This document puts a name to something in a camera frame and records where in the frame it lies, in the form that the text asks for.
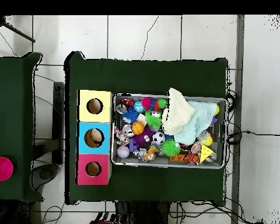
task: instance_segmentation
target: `gray plastic bin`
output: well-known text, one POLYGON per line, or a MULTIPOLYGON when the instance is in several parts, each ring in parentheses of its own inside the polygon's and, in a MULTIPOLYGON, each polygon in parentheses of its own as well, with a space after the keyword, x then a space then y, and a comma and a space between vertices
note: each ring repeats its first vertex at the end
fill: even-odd
POLYGON ((214 102, 217 103, 220 112, 216 115, 218 121, 211 131, 215 136, 212 145, 209 147, 217 154, 217 159, 214 162, 203 161, 198 166, 193 163, 186 162, 171 162, 170 158, 166 155, 159 156, 157 155, 154 160, 143 162, 142 159, 133 156, 130 153, 128 158, 122 159, 117 156, 117 148, 119 145, 116 143, 116 136, 114 134, 114 127, 117 126, 119 129, 122 129, 123 125, 126 123, 121 120, 121 116, 118 112, 115 111, 115 107, 120 101, 124 98, 132 99, 133 101, 141 100, 143 97, 151 98, 164 98, 168 99, 168 96, 164 95, 148 95, 148 94, 122 94, 118 93, 113 96, 113 109, 112 109, 112 137, 111 137, 111 161, 115 165, 124 165, 124 166, 153 166, 153 167, 187 167, 193 169, 220 169, 225 164, 225 154, 226 154, 226 138, 227 138, 227 117, 228 117, 228 101, 223 98, 208 98, 208 97, 184 97, 186 100, 195 100, 199 102, 214 102))

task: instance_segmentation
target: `box hole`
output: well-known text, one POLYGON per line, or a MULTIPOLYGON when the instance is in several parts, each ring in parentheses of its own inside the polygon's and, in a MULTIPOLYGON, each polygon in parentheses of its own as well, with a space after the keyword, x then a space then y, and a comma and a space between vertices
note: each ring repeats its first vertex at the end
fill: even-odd
POLYGON ((86 108, 92 114, 99 114, 103 111, 103 103, 98 98, 94 98, 87 102, 86 108))
POLYGON ((104 141, 104 134, 100 129, 89 129, 84 136, 85 144, 91 148, 98 148, 104 141))
POLYGON ((98 162, 89 162, 86 165, 86 173, 91 177, 96 177, 101 173, 101 166, 98 162))

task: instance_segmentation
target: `towel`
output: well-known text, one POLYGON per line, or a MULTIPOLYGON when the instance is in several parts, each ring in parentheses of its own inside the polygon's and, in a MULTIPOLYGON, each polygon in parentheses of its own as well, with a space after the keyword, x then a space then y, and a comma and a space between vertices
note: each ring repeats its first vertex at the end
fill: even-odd
POLYGON ((162 115, 163 131, 167 135, 174 135, 183 129, 183 125, 188 123, 195 109, 191 107, 184 96, 173 89, 168 91, 169 94, 169 108, 164 109, 162 115))
POLYGON ((188 101, 188 104, 195 108, 195 113, 191 120, 182 127, 182 130, 174 135, 174 140, 182 144, 191 145, 196 137, 210 126, 216 113, 217 104, 193 100, 188 101))

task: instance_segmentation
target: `white cloth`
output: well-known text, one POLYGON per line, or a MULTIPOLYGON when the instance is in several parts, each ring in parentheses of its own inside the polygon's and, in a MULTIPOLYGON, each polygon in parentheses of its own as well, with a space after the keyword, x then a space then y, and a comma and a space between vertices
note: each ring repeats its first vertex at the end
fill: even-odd
POLYGON ((167 135, 175 135, 179 133, 183 125, 189 122, 195 109, 191 107, 185 100, 184 96, 173 89, 169 93, 169 108, 164 109, 162 115, 163 131, 167 135))

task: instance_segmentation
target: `pink cup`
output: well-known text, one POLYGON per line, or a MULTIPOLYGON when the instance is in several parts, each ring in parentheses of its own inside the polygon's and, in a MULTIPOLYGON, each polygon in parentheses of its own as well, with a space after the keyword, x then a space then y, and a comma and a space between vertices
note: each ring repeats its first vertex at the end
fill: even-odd
POLYGON ((0 157, 0 181, 10 178, 13 172, 13 164, 6 157, 0 157))

